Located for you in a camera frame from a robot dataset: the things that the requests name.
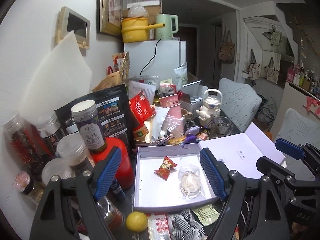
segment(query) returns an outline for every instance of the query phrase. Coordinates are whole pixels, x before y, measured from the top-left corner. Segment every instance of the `white teapot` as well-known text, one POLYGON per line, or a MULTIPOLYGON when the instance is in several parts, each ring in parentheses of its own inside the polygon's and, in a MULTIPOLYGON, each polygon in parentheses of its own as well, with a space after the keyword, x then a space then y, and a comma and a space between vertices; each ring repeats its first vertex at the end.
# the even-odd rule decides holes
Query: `white teapot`
POLYGON ((203 106, 200 108, 200 110, 196 111, 196 113, 199 114, 199 121, 202 126, 208 124, 212 117, 220 115, 222 98, 222 93, 217 89, 208 89, 204 92, 203 106), (211 91, 217 92, 217 96, 219 95, 220 98, 215 95, 209 95, 209 92, 211 91))

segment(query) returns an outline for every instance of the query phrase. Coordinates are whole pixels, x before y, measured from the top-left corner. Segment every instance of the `picture frame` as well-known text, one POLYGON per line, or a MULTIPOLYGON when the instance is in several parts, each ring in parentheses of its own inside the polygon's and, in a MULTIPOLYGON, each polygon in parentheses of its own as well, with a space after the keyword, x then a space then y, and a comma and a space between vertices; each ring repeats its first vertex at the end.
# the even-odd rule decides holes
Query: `picture frame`
POLYGON ((123 0, 97 0, 97 33, 120 37, 123 0))

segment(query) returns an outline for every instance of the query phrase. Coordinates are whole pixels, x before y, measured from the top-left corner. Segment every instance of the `yellow fruit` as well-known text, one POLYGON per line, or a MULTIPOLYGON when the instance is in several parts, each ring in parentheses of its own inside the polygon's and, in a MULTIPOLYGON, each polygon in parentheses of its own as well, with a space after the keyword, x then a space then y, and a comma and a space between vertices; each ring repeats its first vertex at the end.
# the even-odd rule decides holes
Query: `yellow fruit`
POLYGON ((144 213, 132 212, 126 219, 127 228, 134 232, 142 232, 148 227, 148 219, 144 213))

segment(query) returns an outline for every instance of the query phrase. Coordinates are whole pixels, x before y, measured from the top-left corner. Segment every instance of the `green packet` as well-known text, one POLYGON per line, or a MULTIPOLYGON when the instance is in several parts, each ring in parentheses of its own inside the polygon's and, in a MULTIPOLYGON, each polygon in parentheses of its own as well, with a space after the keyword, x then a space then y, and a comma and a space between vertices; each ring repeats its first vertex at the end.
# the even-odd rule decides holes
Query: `green packet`
POLYGON ((219 212, 214 209, 212 204, 205 205, 201 208, 194 208, 192 211, 197 215, 204 226, 211 225, 217 221, 219 217, 219 212))

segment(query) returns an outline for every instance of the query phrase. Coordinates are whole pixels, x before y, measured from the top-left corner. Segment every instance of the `chair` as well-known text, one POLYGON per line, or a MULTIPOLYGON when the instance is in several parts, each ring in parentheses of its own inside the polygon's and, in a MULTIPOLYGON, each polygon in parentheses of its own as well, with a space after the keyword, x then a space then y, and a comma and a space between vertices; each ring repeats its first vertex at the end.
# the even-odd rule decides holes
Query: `chair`
POLYGON ((221 110, 244 132, 259 109, 261 97, 251 86, 227 78, 220 79, 219 90, 223 95, 221 110))
MULTIPOLYGON (((313 122, 301 116, 297 111, 289 108, 285 113, 284 120, 276 139, 282 138, 296 145, 312 143, 320 148, 320 122, 313 122)), ((296 175, 296 179, 314 180, 311 171, 301 160, 296 160, 286 154, 285 162, 287 169, 296 175)))

